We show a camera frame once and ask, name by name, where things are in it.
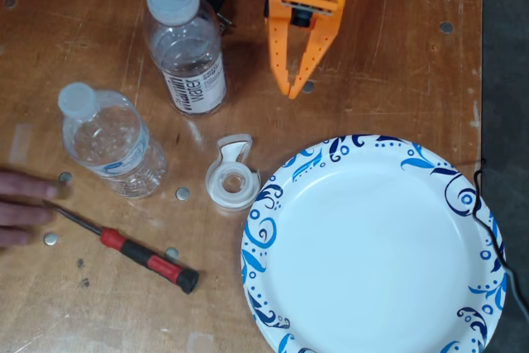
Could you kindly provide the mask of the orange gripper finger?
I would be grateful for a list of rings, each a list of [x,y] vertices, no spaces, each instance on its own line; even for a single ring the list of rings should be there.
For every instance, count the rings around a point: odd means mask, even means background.
[[[310,30],[298,74],[288,93],[289,99],[295,99],[301,93],[304,84],[309,80],[336,38],[340,24],[340,17],[318,17],[315,20]]]
[[[269,44],[269,63],[283,95],[288,95],[290,91],[287,68],[288,27],[290,24],[290,17],[291,12],[287,7],[269,7],[266,22]]]

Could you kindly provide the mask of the person's bare hand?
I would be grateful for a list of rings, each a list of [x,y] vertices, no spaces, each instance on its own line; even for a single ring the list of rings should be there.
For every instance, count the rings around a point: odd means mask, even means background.
[[[1,168],[1,248],[25,246],[34,227],[52,220],[44,201],[67,198],[71,188],[68,182]]]

